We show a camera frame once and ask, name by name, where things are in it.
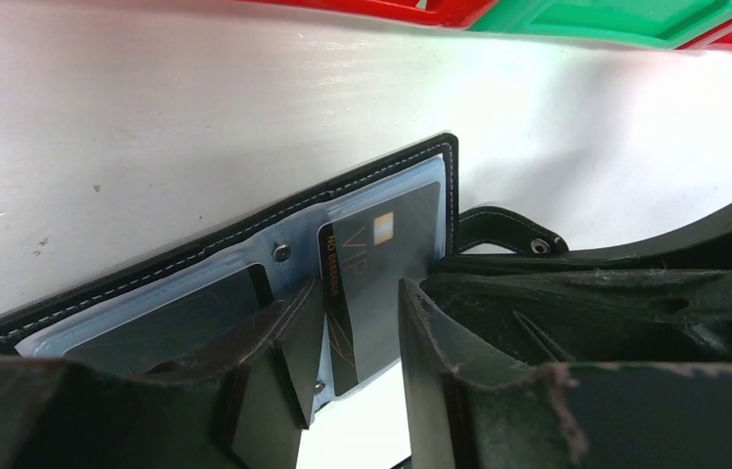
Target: gold chip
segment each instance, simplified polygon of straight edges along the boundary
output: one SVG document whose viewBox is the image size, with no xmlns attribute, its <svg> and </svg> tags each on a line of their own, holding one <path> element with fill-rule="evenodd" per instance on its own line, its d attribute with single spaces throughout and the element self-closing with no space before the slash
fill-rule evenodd
<svg viewBox="0 0 732 469">
<path fill-rule="evenodd" d="M 374 245 L 382 244 L 394 237 L 394 212 L 384 213 L 374 219 Z"/>
</svg>

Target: transparent plastic pocket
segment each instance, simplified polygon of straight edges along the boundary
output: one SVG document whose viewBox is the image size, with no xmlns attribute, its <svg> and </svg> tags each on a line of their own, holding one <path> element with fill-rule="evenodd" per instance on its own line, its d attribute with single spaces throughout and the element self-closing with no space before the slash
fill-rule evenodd
<svg viewBox="0 0 732 469">
<path fill-rule="evenodd" d="M 427 207 L 426 215 L 415 208 L 420 203 Z M 393 276 L 399 273 L 390 261 L 397 255 L 385 254 L 414 252 L 415 268 L 425 272 L 430 262 L 445 253 L 446 210 L 445 164 L 438 155 L 355 192 L 308 205 L 183 271 L 38 331 L 22 340 L 17 350 L 25 357 L 66 357 L 116 373 L 143 372 L 206 343 L 237 321 L 251 318 L 271 297 L 285 297 L 307 277 L 321 275 L 321 265 L 327 264 L 327 243 L 323 247 L 321 230 L 329 226 L 348 237 L 358 232 L 355 239 L 340 244 L 340 256 L 356 255 L 354 261 L 338 258 L 346 294 L 362 297 L 349 274 L 365 272 L 364 266 L 381 285 L 363 292 L 383 298 L 385 308 L 381 309 L 385 311 L 374 314 L 374 324 L 363 315 L 354 321 L 356 328 L 368 330 L 360 336 L 373 338 L 384 322 L 396 328 L 396 321 L 387 318 L 396 314 L 399 277 Z M 428 236 L 424 240 L 409 232 L 409 227 L 422 225 Z M 370 251 L 364 246 L 371 246 Z M 357 247 L 358 253 L 348 251 L 350 247 Z M 275 255 L 283 248 L 287 257 Z M 374 257 L 377 251 L 383 254 Z M 323 395 L 330 400 L 342 393 L 333 390 L 327 340 L 325 347 L 320 375 L 327 381 Z M 360 361 L 368 362 L 369 353 L 368 347 L 357 349 Z M 383 364 L 384 356 L 372 361 L 357 381 L 388 365 Z"/>
</svg>

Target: white stitching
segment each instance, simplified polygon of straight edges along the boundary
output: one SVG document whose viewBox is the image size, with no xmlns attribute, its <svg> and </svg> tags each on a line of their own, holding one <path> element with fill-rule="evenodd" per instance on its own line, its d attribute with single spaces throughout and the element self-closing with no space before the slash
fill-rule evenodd
<svg viewBox="0 0 732 469">
<path fill-rule="evenodd" d="M 282 214 L 284 214 L 286 212 L 289 212 L 291 210 L 294 210 L 297 207 L 300 207 L 301 205 L 304 205 L 304 204 L 306 204 L 306 203 L 308 203 L 308 202 L 310 202 L 312 200 L 315 200 L 315 199 L 317 199 L 317 198 L 319 198 L 319 197 L 321 197 L 323 195 L 326 195 L 326 194 L 334 195 L 337 192 L 343 192 L 346 189 L 348 189 L 348 188 L 350 188 L 352 186 L 355 186 L 355 185 L 359 185 L 359 184 L 363 183 L 364 181 L 367 181 L 368 179 L 371 179 L 371 178 L 377 176 L 380 173 L 384 173 L 384 172 L 388 171 L 389 169 L 391 169 L 391 168 L 393 168 L 393 167 L 395 167 L 395 166 L 397 166 L 399 164 L 403 164 L 403 163 L 405 163 L 407 161 L 410 161 L 412 159 L 417 158 L 418 156 L 421 156 L 424 153 L 427 153 L 427 152 L 430 152 L 430 151 L 434 151 L 436 149 L 441 149 L 443 147 L 449 148 L 449 153 L 448 153 L 449 167 L 448 167 L 448 169 L 450 169 L 450 174 L 447 175 L 447 179 L 448 179 L 448 183 L 449 183 L 449 199 L 450 199 L 450 207 L 449 207 L 449 209 L 450 209 L 450 212 L 449 212 L 448 216 L 453 217 L 454 216 L 454 172 L 453 172 L 453 169 L 454 168 L 452 167 L 452 144 L 450 144 L 449 142 L 443 142 L 443 143 L 438 144 L 438 145 L 436 145 L 434 147 L 431 147 L 431 148 L 428 148 L 428 149 L 424 149 L 422 151 L 419 151 L 418 153 L 415 153 L 412 156 L 407 156 L 407 157 L 401 159 L 400 161 L 395 161 L 394 163 L 391 163 L 388 166 L 384 166 L 382 168 L 379 168 L 378 170 L 374 171 L 373 173 L 367 174 L 367 175 L 361 177 L 360 179 L 358 179 L 357 181 L 348 183 L 345 186 L 342 186 L 340 188 L 336 188 L 336 189 L 334 189 L 332 191 L 324 191 L 324 192 L 317 193 L 317 194 L 315 194 L 315 195 L 313 195 L 311 197 L 308 197 L 308 198 L 306 198 L 306 199 L 304 199 L 304 200 L 302 200 L 300 202 L 297 202 L 297 203 L 295 203 L 293 205 L 290 205 L 288 207 L 285 207 L 282 210 L 280 210 L 279 212 L 270 215 L 269 217 L 265 218 L 264 220 L 262 220 L 260 222 L 257 222 L 254 225 L 252 225 L 252 226 L 250 226 L 248 228 L 245 228 L 244 230 L 241 230 L 239 232 L 236 232 L 234 234 L 231 234 L 230 236 L 223 237 L 222 239 L 219 239 L 219 240 L 217 240 L 217 241 L 215 241 L 215 242 L 213 242 L 211 244 L 208 244 L 208 245 L 204 246 L 197 254 L 194 254 L 192 256 L 188 256 L 186 259 L 182 259 L 181 261 L 178 261 L 178 262 L 176 262 L 173 265 L 174 266 L 180 266 L 182 264 L 186 264 L 188 261 L 191 261 L 193 259 L 198 259 L 198 258 L 204 256 L 209 249 L 211 249 L 213 247 L 216 247 L 217 245 L 219 245 L 219 244 L 221 244 L 221 243 L 223 243 L 223 242 L 225 242 L 225 241 L 227 241 L 229 239 L 232 239 L 232 238 L 234 238 L 236 236 L 243 235 L 244 233 L 247 233 L 247 232 L 249 232 L 251 230 L 254 230 L 254 229 L 256 229 L 256 227 L 258 227 L 260 225 L 263 225 L 265 223 L 268 223 L 268 221 L 270 221 L 270 220 L 272 220 L 274 218 L 277 218 L 279 215 L 282 215 Z M 454 227 L 455 227 L 455 225 L 456 225 L 455 220 L 452 220 L 452 226 L 451 226 L 451 228 L 452 228 L 451 229 L 451 231 L 452 231 L 452 243 L 455 243 L 456 242 L 456 239 L 454 238 Z M 104 292 L 101 295 L 93 296 L 89 300 L 81 301 L 80 303 L 77 304 L 77 306 L 72 305 L 72 306 L 66 307 L 63 310 L 60 310 L 60 311 L 58 311 L 56 313 L 52 313 L 51 315 L 49 315 L 47 317 L 44 317 L 44 318 L 41 318 L 40 320 L 36 320 L 35 322 L 31 322 L 29 324 L 26 324 L 25 326 L 22 326 L 22 327 L 18 327 L 16 329 L 13 329 L 13 330 L 11 330 L 11 331 L 3 334 L 3 335 L 0 335 L 0 341 L 5 340 L 5 339 L 9 339 L 11 337 L 14 337 L 15 335 L 18 335 L 20 332 L 24 331 L 26 328 L 28 328 L 30 326 L 37 325 L 37 324 L 40 324 L 42 322 L 45 322 L 45 321 L 48 321 L 48 320 L 52 320 L 54 318 L 57 318 L 59 316 L 62 316 L 63 314 L 65 314 L 66 312 L 68 312 L 70 310 L 79 308 L 79 307 L 81 307 L 81 306 L 83 306 L 85 304 L 91 303 L 91 302 L 93 302 L 95 300 L 104 299 L 105 297 L 109 296 L 113 291 L 121 290 L 121 289 L 126 288 L 126 287 L 128 287 L 130 285 L 134 285 L 136 283 L 139 283 L 142 280 L 147 280 L 147 279 L 149 279 L 151 277 L 155 277 L 158 274 L 164 272 L 166 269 L 168 269 L 168 268 L 158 269 L 157 271 L 153 272 L 152 274 L 149 274 L 149 275 L 146 275 L 144 277 L 141 277 L 140 279 L 136 278 L 135 280 L 132 280 L 129 283 L 124 283 L 122 285 L 119 285 L 114 290 L 109 290 L 109 291 Z"/>
</svg>

